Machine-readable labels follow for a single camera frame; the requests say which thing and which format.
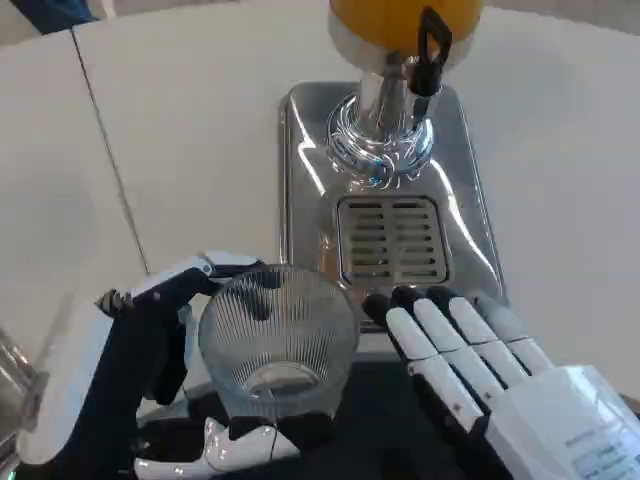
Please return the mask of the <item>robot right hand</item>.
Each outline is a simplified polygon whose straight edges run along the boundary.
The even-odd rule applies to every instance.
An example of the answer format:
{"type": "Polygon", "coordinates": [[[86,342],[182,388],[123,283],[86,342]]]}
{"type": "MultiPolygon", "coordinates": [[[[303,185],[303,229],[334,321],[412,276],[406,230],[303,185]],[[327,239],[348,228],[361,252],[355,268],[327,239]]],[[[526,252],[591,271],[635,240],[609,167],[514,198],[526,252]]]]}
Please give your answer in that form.
{"type": "Polygon", "coordinates": [[[506,305],[445,287],[366,298],[421,408],[481,479],[635,479],[639,418],[591,365],[557,366],[506,305]]]}

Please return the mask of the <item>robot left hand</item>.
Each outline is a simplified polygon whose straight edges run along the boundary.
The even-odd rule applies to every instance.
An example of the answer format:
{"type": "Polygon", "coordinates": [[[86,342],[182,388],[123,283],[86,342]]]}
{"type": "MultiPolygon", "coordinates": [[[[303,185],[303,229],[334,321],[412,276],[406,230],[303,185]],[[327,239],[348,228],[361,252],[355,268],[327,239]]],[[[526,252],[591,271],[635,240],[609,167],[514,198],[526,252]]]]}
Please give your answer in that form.
{"type": "Polygon", "coordinates": [[[247,277],[241,304],[266,318],[259,288],[276,289],[276,270],[257,258],[208,251],[128,291],[72,301],[56,320],[25,400],[16,479],[211,479],[298,457],[301,422],[246,417],[154,422],[157,438],[195,447],[190,460],[141,455],[137,412],[151,399],[172,403],[186,374],[191,300],[247,277]]]}

